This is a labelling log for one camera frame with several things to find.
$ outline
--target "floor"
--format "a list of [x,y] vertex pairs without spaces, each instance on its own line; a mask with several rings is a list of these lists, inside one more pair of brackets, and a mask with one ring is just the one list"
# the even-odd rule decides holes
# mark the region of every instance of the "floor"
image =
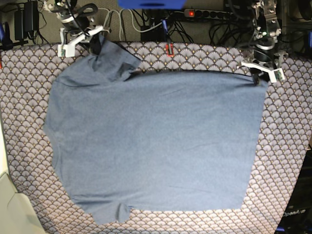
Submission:
[[[117,0],[79,0],[78,4],[85,5],[87,3],[95,3],[98,8],[108,8],[120,10],[121,8],[118,5]],[[209,9],[209,10],[223,10],[223,0],[187,0],[185,3],[185,8],[194,8],[194,9]],[[40,15],[40,27],[43,27],[40,32],[41,34],[51,43],[60,42],[59,38],[59,29],[62,27],[60,21],[56,18],[56,15],[40,10],[46,21],[47,25],[44,26],[44,21],[42,15]],[[107,12],[104,10],[99,10],[95,16],[96,24],[103,24]],[[129,12],[123,13],[123,18],[126,28],[126,36],[128,41],[140,41],[140,33],[135,31],[131,24],[131,16]],[[11,39],[14,39],[14,14],[12,12],[2,15],[2,22],[9,22],[11,29]],[[183,23],[185,30],[188,34],[192,35],[195,43],[208,44],[210,42],[208,37],[209,24],[208,23]],[[116,14],[113,16],[113,21],[111,24],[112,32],[108,36],[108,39],[111,41],[119,40],[119,20]],[[181,38],[177,35],[173,35],[173,40],[181,42]]]

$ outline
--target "red switch light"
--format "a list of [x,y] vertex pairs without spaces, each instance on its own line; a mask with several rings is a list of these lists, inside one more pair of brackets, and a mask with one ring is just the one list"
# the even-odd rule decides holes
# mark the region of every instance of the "red switch light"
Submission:
[[194,17],[194,15],[195,15],[195,11],[190,10],[190,11],[189,11],[189,16],[190,16],[190,17]]

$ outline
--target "black cable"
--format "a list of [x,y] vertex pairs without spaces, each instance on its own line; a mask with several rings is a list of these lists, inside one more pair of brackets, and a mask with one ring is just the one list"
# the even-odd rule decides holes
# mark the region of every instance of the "black cable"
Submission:
[[189,42],[194,43],[193,38],[192,38],[190,35],[188,35],[188,34],[186,33],[186,31],[185,31],[185,29],[184,29],[182,23],[179,22],[179,21],[176,21],[176,25],[177,25],[177,28],[178,28],[178,27],[180,28],[181,33],[183,33],[183,34],[186,36],[186,38],[189,40]]
[[241,43],[242,41],[243,41],[243,36],[244,35],[247,35],[248,33],[249,33],[250,31],[245,31],[245,32],[243,32],[243,33],[241,33],[239,36],[238,36],[238,40],[237,40],[237,42],[235,43],[235,47],[239,44],[239,43]]
[[39,5],[38,5],[38,8],[40,8],[40,10],[41,10],[43,8],[43,6],[44,6],[44,1],[43,0],[37,0],[37,1],[41,2],[41,4],[42,4],[41,7],[39,7]]
[[232,0],[228,0],[228,3],[229,3],[229,6],[230,6],[230,9],[232,10],[232,12],[234,13],[234,15],[236,15],[236,17],[237,17],[238,19],[240,19],[240,20],[250,20],[250,17],[248,17],[248,16],[242,16],[242,15],[240,15],[240,14],[236,11],[236,9],[235,9],[235,7],[234,7],[234,5],[233,5]]
[[72,9],[70,8],[70,5],[69,5],[69,3],[68,3],[68,0],[65,0],[65,4],[66,4],[66,6],[67,6],[67,8],[68,8],[69,14],[71,15],[71,17],[73,17],[73,20],[74,20],[74,22],[77,24],[79,30],[80,30],[86,37],[88,37],[89,34],[86,33],[86,32],[82,29],[81,25],[80,25],[80,24],[78,23],[78,21],[76,20],[74,14],[73,14],[73,11],[72,11]]
[[133,14],[133,18],[135,18],[135,21],[138,24],[138,26],[142,27],[141,24],[139,23],[139,21],[137,20],[137,17],[135,14]]
[[44,40],[38,35],[38,33],[36,32],[36,43],[38,44],[39,39],[41,40],[41,44],[44,43]]
[[292,27],[292,26],[282,26],[282,28],[291,28],[291,29],[296,29],[295,31],[292,31],[291,33],[294,32],[305,32],[305,31],[310,31],[312,28],[298,28],[298,27]]
[[234,36],[235,36],[236,34],[240,34],[240,35],[238,36],[238,38],[235,39],[235,41],[236,41],[235,44],[236,44],[236,45],[239,44],[239,43],[240,43],[240,40],[241,40],[241,38],[242,38],[242,36],[250,31],[250,30],[249,30],[249,31],[248,31],[248,30],[249,30],[249,29],[244,29],[244,30],[242,30],[242,29],[234,29],[234,30],[232,30],[232,31],[224,38],[224,40],[221,42],[222,45],[224,45],[225,42],[227,42],[231,37],[233,37],[233,38],[235,39]]
[[98,12],[98,7],[94,3],[85,4],[84,6],[76,9],[76,13],[78,14],[78,17],[90,17],[95,15]]
[[243,34],[240,34],[237,39],[234,37],[234,35],[232,36],[235,40],[235,43],[234,43],[234,46],[233,47],[237,47],[237,45],[242,41],[242,37],[243,37]]
[[257,33],[257,17],[256,17],[256,13],[254,10],[252,10],[252,13],[253,13],[253,19],[251,20],[251,23],[252,23],[252,28],[251,28],[251,31],[253,31],[253,34],[252,36],[250,37],[249,41],[248,41],[248,47],[250,47],[250,44],[252,43],[252,41],[254,40],[254,37]]
[[144,9],[142,9],[142,16],[145,22],[148,22],[150,20]]
[[291,20],[304,20],[304,18],[290,17]]
[[238,36],[237,38],[235,38],[234,37],[234,33],[233,33],[233,31],[232,31],[232,29],[231,29],[231,25],[230,25],[230,32],[229,32],[230,34],[231,34],[231,37],[235,40],[235,44],[234,44],[234,47],[238,44],[238,42],[239,42],[239,39],[241,38],[240,36]]
[[108,18],[108,21],[107,21],[107,25],[108,25],[108,27],[110,27],[110,26],[111,26],[112,19],[113,19],[113,14],[110,14],[110,15],[109,15],[109,18]]
[[123,35],[124,35],[124,37],[125,37],[125,41],[127,41],[126,30],[125,30],[125,24],[124,24],[123,17],[122,17],[121,14],[120,14],[120,18],[121,18],[121,27],[122,27],[122,30],[123,30]]
[[47,39],[43,37],[43,35],[40,33],[40,31],[39,31],[39,30],[37,30],[37,34],[38,34],[38,35],[39,35],[39,37],[41,38],[42,43],[43,43],[43,41],[45,40],[45,41],[49,44],[49,42],[47,41]]
[[175,29],[174,29],[172,32],[175,32],[175,31],[176,31],[176,32],[178,32],[178,33],[180,34],[180,36],[181,36],[181,38],[182,38],[183,42],[185,42],[185,39],[184,39],[184,37],[183,37],[183,35],[182,35],[181,31],[176,29],[176,28],[177,28],[177,24],[176,24],[176,22],[174,22],[174,25],[175,25]]
[[24,3],[8,3],[6,4],[3,8],[1,8],[0,12],[3,12],[3,13],[8,13],[8,12],[11,12],[11,11],[16,11],[16,9],[11,9],[11,10],[8,10],[8,11],[3,11],[4,8],[6,8],[7,6],[16,6],[18,11],[21,9],[21,7],[19,6],[19,4],[24,4]]
[[281,42],[283,42],[283,43],[293,43],[293,42],[296,42],[296,41],[299,41],[299,40],[303,39],[304,36],[305,36],[305,35],[302,35],[302,36],[300,36],[300,37],[298,37],[298,38],[296,38],[296,39],[294,39],[294,40],[286,41],[286,40],[279,39],[279,41],[281,41]]
[[220,37],[219,43],[217,43],[217,45],[222,45],[223,44],[223,40],[224,40],[225,36],[228,34],[229,27],[230,27],[230,25],[228,24],[228,26],[225,29],[223,35]]
[[214,31],[214,33],[213,33],[213,35],[212,35],[212,37],[211,37],[211,45],[215,45],[215,41],[214,41],[215,34],[216,34],[216,32],[217,32],[222,26],[223,26],[223,24],[219,25],[219,26],[215,29],[215,31]]
[[135,12],[141,18],[141,20],[143,22],[143,26],[145,26],[145,22],[147,22],[148,20],[145,21],[145,18],[143,17],[143,15],[141,15],[138,11],[133,10],[133,12]]
[[305,47],[306,47],[306,45],[303,44],[303,46],[302,46],[302,48],[301,48],[301,50],[300,50],[300,53],[303,53],[303,52],[305,51]]
[[247,48],[250,48],[252,45],[256,45],[256,44],[258,44],[258,42],[255,40],[255,41],[252,41],[251,43],[249,42],[240,43],[237,45],[237,47],[240,49],[247,49]]
[[34,45],[36,45],[36,41],[35,41],[35,38],[34,38],[34,32],[28,32],[27,33],[27,37],[28,37],[28,39],[30,39],[33,42]]
[[173,21],[173,24],[172,24],[172,26],[170,26],[168,31],[169,31],[169,33],[168,33],[169,36],[171,36],[174,32],[180,32],[180,30],[177,29],[175,21]]
[[42,29],[42,28],[44,28],[47,25],[47,21],[45,20],[45,17],[44,17],[42,12],[39,12],[39,14],[42,15],[42,18],[43,18],[43,21],[44,21],[44,25],[40,28],[40,29]]
[[[224,24],[225,24],[224,22],[222,22],[222,23],[217,23],[217,24],[214,24],[214,25],[212,25],[212,26],[210,27],[210,29],[209,29],[210,44],[215,45],[214,37],[215,37],[216,31],[217,31],[218,29],[220,29],[221,26],[224,25]],[[212,32],[212,30],[213,30],[215,27],[218,27],[218,28],[214,31],[214,34],[211,35],[211,32]]]
[[36,31],[35,32],[35,36],[34,36],[34,39],[35,39],[35,41],[36,41],[36,44],[38,44],[38,40],[39,40],[39,35],[38,35],[38,32]]
[[178,21],[177,23],[180,25],[180,28],[182,28],[182,32],[185,34],[185,36],[187,37],[187,39],[188,39],[191,43],[194,43],[193,38],[192,38],[189,34],[186,33],[186,31],[185,31],[185,29],[184,29],[182,23],[179,22],[179,21]]

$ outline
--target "t-shirt sleeve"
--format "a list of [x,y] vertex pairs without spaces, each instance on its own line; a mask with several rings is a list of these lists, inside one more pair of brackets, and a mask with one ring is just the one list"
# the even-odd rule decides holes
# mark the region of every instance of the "t-shirt sleeve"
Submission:
[[100,37],[100,41],[100,55],[88,55],[78,60],[65,69],[56,82],[71,87],[83,87],[109,85],[128,79],[139,66],[140,60],[104,37]]
[[91,213],[98,225],[116,222],[123,223],[130,217],[130,207],[120,202],[98,202],[98,197],[88,196],[84,200],[71,199],[86,213]]

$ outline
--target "metal bracket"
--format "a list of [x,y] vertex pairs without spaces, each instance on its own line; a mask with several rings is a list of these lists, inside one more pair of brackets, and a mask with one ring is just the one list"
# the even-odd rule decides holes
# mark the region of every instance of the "metal bracket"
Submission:
[[266,19],[268,34],[272,38],[278,37],[282,31],[277,21],[275,0],[263,0],[262,7]]
[[260,9],[259,9],[259,7],[261,7],[261,3],[260,2],[256,2],[253,5],[253,9],[255,10],[255,17],[256,17],[257,20],[259,19],[259,16],[260,16]]
[[284,58],[288,57],[288,53],[283,51],[283,50],[280,50],[278,51],[277,53],[275,53],[275,56],[278,56],[278,59],[277,61],[275,62],[275,64],[277,64],[277,67],[282,67],[282,63],[284,61]]

